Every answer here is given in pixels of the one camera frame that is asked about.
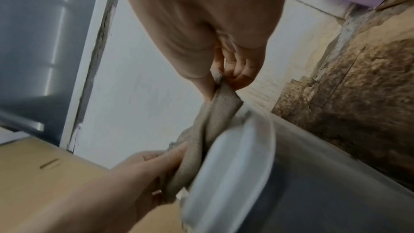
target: cloth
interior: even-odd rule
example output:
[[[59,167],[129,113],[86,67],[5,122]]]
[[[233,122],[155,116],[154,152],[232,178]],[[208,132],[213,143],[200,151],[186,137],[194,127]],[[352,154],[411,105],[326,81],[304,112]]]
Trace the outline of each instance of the cloth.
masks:
[[[188,141],[181,165],[174,174],[161,180],[161,191],[169,201],[183,188],[189,187],[214,140],[227,128],[243,101],[218,72],[212,72],[217,90],[211,102],[204,102],[193,126],[184,130],[168,150]]]

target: white plastic lid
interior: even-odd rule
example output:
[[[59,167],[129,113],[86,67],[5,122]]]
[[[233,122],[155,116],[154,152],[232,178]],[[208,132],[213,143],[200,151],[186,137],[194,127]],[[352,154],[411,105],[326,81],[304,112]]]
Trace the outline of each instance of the white plastic lid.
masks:
[[[244,123],[213,143],[181,209],[197,233],[233,233],[269,179],[276,132],[268,115],[249,111]]]

